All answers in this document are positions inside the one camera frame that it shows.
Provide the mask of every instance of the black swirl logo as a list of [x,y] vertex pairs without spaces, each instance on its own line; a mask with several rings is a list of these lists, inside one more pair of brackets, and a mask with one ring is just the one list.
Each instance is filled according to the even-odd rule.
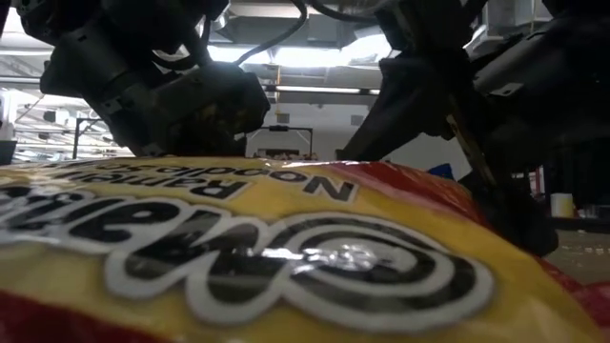
[[318,318],[378,333],[451,325],[483,308],[494,289],[481,263],[373,217],[321,212],[271,227],[245,217],[199,220],[214,225],[204,232],[181,226],[128,256],[111,255],[111,288],[147,297],[185,278],[189,306],[208,322],[244,324],[284,299]]

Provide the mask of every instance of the floor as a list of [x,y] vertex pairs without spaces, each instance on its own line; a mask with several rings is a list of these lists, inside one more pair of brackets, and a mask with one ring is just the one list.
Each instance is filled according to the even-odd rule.
[[546,259],[582,284],[610,281],[610,234],[558,231],[559,248]]

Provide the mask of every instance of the cable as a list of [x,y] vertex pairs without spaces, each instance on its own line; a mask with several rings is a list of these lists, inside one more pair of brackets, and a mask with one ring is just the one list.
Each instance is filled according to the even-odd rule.
[[244,63],[248,58],[279,44],[280,42],[282,42],[283,40],[285,40],[286,38],[290,37],[295,32],[297,32],[301,27],[303,27],[303,25],[307,21],[307,6],[303,2],[303,0],[291,0],[291,1],[293,4],[295,4],[296,8],[301,12],[301,15],[298,17],[298,20],[296,20],[296,23],[294,25],[292,25],[284,33],[278,35],[276,38],[271,39],[271,40],[259,45],[258,47],[249,50],[248,52],[244,53],[243,55],[241,55],[241,57],[239,57],[234,62],[235,64],[237,64],[239,66],[240,64]]
[[317,10],[318,12],[336,20],[353,23],[377,24],[377,20],[374,18],[374,16],[341,13],[340,11],[331,10],[327,8],[326,6],[322,5],[318,0],[309,0],[309,3],[310,5],[312,5],[312,8],[314,8],[314,10]]
[[[197,37],[196,42],[191,43],[191,45],[196,45],[196,49],[201,50],[201,56],[199,58],[201,65],[205,65],[212,61],[212,58],[210,58],[210,54],[208,53],[208,43],[210,42],[211,26],[212,21],[206,18],[206,20],[203,22],[203,32],[201,33],[201,37]],[[152,61],[155,64],[172,71],[187,71],[194,67],[195,64],[197,64],[197,59],[195,59],[195,55],[193,55],[192,53],[178,60],[168,61],[159,57],[153,52]]]
[[23,114],[19,115],[19,117],[18,117],[17,119],[15,119],[15,121],[14,121],[14,122],[15,122],[15,124],[16,124],[16,123],[17,123],[19,120],[21,120],[21,118],[25,117],[25,116],[26,116],[26,114],[30,113],[30,111],[31,111],[33,108],[35,108],[35,107],[38,105],[38,103],[39,103],[39,102],[40,102],[42,99],[44,99],[44,98],[45,98],[45,95],[46,95],[46,94],[42,94],[42,96],[40,96],[40,97],[38,98],[38,100],[36,100],[36,102],[35,102],[33,105],[31,105],[31,106],[30,106],[30,108],[29,108],[27,111],[25,111]]

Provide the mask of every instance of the ceiling light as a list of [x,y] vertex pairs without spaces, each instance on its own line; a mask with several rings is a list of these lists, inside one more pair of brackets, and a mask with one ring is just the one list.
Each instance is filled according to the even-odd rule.
[[55,106],[55,107],[66,106],[66,105],[74,106],[74,107],[81,107],[81,108],[89,107],[87,102],[83,99],[73,98],[73,97],[68,97],[68,96],[61,96],[61,95],[50,95],[50,94],[45,95],[45,98],[40,101],[40,105]]
[[379,61],[392,52],[392,47],[383,34],[374,34],[357,39],[344,47],[341,54],[348,60],[374,60]]
[[[17,143],[18,148],[39,148],[39,149],[54,149],[71,151],[72,144],[38,144],[38,143]],[[116,147],[112,145],[79,145],[79,149],[112,149],[116,151],[129,151],[127,148]]]
[[316,93],[340,93],[340,94],[358,94],[360,89],[332,88],[332,87],[301,87],[301,86],[277,86],[278,91],[293,91],[293,92],[316,92]]
[[348,61],[337,49],[280,48],[274,62],[283,67],[326,68],[344,66]]
[[3,56],[49,56],[52,50],[0,50]]
[[93,124],[93,125],[91,125],[91,126],[89,127],[89,129],[91,129],[91,130],[95,130],[95,131],[98,131],[98,132],[108,132],[108,129],[106,129],[106,128],[104,128],[104,127],[101,127],[101,126],[99,126],[99,125],[97,125],[97,124]]
[[[241,55],[248,52],[250,48],[220,48],[220,47],[208,47],[208,52],[213,61],[218,62],[234,62]],[[266,51],[259,52],[256,55],[248,58],[246,64],[268,64],[271,63],[269,53]]]

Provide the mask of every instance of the yellow package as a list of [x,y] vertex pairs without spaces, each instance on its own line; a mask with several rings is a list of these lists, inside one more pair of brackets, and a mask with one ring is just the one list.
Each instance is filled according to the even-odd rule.
[[373,163],[0,170],[0,342],[598,342],[467,191]]

